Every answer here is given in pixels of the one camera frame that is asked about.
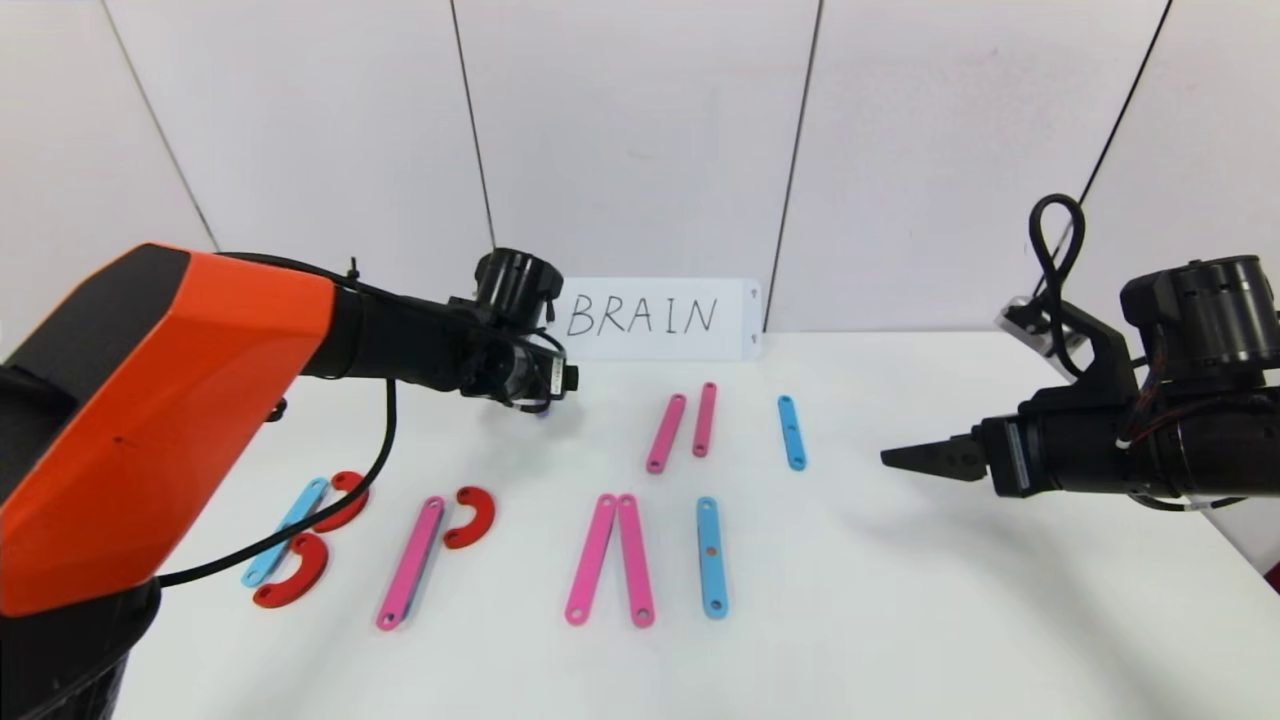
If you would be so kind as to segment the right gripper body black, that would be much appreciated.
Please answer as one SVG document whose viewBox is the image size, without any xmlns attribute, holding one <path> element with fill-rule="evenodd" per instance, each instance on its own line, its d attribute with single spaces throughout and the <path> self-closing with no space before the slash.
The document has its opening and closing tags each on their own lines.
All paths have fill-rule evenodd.
<svg viewBox="0 0 1280 720">
<path fill-rule="evenodd" d="M 1125 455 L 1115 445 L 1119 414 L 1115 405 L 1028 400 L 1014 414 L 984 419 L 979 439 L 996 495 L 1126 495 Z"/>
</svg>

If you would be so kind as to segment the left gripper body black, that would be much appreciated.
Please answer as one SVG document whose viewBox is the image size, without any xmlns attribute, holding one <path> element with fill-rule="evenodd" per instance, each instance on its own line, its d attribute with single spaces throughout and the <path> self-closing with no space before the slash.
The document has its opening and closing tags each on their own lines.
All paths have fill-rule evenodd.
<svg viewBox="0 0 1280 720">
<path fill-rule="evenodd" d="M 562 398 L 563 354 L 543 346 L 515 348 L 504 392 L 508 402 L 550 402 Z"/>
</svg>

